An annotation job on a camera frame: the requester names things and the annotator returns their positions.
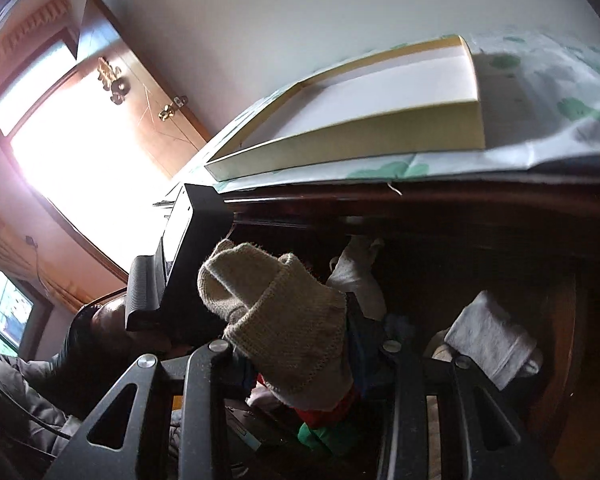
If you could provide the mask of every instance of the curtain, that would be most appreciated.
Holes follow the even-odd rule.
[[[92,301],[87,292],[62,276],[50,263],[37,259],[36,248],[27,244],[0,218],[0,270],[9,277],[41,283],[50,300],[64,304],[74,312]]]

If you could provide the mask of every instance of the green fabric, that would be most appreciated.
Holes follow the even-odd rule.
[[[314,450],[326,446],[334,456],[345,456],[362,441],[362,438],[358,428],[346,420],[315,430],[303,424],[298,431],[298,440],[302,444]]]

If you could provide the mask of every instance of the door latch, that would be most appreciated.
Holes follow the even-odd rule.
[[[173,98],[171,104],[165,105],[163,110],[158,114],[158,118],[161,121],[171,119],[178,110],[185,106],[189,102],[189,98],[186,95],[176,95]]]

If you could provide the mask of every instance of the wooden door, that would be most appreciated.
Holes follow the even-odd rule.
[[[113,96],[104,81],[103,94],[108,93],[111,106],[118,106],[120,113],[137,125],[138,145],[165,176],[175,175],[210,139],[186,105],[166,120],[159,118],[160,111],[173,103],[176,94],[157,71],[131,49],[122,28],[102,0],[87,0],[77,61],[82,78],[103,79],[103,70],[111,70],[113,77],[123,82],[122,90],[128,92],[123,100]]]

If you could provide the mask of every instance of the person's hand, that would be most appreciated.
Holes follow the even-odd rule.
[[[125,299],[126,296],[122,296],[109,301],[91,319],[91,332],[107,352],[135,359],[145,353],[159,353],[173,358],[189,351],[188,346],[172,346],[170,339],[156,330],[127,332]]]

